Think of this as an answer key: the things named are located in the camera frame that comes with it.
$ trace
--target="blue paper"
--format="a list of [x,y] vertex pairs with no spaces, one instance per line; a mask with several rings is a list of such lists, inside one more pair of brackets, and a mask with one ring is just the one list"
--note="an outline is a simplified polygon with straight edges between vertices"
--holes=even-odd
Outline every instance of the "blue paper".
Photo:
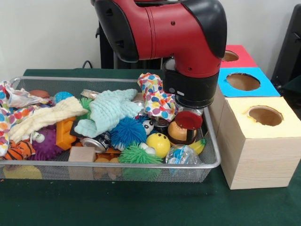
[[[234,73],[246,73],[255,77],[260,82],[258,89],[244,91],[232,87],[227,76]],[[242,67],[242,68],[221,68],[218,78],[218,84],[222,94],[226,97],[279,97],[280,94],[276,91],[273,84],[265,76],[262,70],[258,67]]]

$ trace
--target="black cable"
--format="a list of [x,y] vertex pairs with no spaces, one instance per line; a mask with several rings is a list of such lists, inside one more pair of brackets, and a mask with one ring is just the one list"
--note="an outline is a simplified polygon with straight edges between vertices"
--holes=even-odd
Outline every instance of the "black cable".
[[82,66],[82,68],[85,68],[85,67],[86,67],[86,64],[89,64],[90,68],[93,68],[93,66],[92,66],[92,64],[91,64],[91,62],[90,62],[89,60],[86,60],[86,61],[84,62],[84,65]]

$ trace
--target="orange tiger toy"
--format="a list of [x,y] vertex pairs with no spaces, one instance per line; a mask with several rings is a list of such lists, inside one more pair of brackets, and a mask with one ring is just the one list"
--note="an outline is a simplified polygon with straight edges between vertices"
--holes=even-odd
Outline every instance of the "orange tiger toy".
[[28,140],[20,141],[17,144],[10,140],[9,147],[5,156],[2,157],[4,160],[23,160],[36,153]]

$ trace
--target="blue spiky ball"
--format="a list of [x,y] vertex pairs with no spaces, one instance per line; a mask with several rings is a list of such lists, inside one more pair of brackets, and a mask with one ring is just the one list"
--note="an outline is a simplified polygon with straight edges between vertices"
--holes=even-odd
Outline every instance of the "blue spiky ball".
[[124,118],[120,120],[118,125],[111,131],[111,145],[123,151],[133,142],[146,142],[146,132],[141,123],[135,119]]

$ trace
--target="white wall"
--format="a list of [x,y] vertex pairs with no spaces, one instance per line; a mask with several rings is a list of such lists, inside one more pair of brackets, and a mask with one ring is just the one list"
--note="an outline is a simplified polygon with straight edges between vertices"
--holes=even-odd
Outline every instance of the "white wall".
[[[220,0],[228,43],[242,44],[273,73],[293,7],[301,0]],[[100,67],[97,17],[89,0],[0,0],[0,78],[26,68]]]
[[89,0],[0,0],[0,80],[85,60],[100,67],[97,27]]

